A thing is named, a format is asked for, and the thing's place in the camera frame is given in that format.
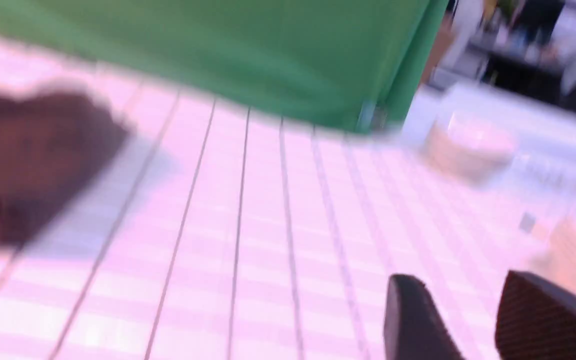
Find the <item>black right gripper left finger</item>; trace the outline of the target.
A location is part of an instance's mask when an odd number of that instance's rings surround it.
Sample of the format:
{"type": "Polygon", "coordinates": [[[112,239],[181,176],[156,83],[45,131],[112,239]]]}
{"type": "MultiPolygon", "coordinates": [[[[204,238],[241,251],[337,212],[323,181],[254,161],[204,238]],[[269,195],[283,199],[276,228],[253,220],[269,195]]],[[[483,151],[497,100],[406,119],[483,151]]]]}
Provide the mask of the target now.
{"type": "Polygon", "coordinates": [[[462,360],[425,283],[413,275],[388,278],[382,330],[387,360],[462,360]]]}

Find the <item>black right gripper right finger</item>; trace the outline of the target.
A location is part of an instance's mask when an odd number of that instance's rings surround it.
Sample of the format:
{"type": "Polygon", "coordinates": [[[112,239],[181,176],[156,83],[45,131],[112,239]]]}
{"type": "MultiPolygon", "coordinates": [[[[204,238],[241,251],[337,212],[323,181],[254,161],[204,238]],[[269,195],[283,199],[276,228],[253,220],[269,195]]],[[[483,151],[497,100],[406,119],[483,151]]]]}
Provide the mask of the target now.
{"type": "Polygon", "coordinates": [[[534,273],[509,271],[494,344],[503,360],[576,360],[576,294],[534,273]]]}

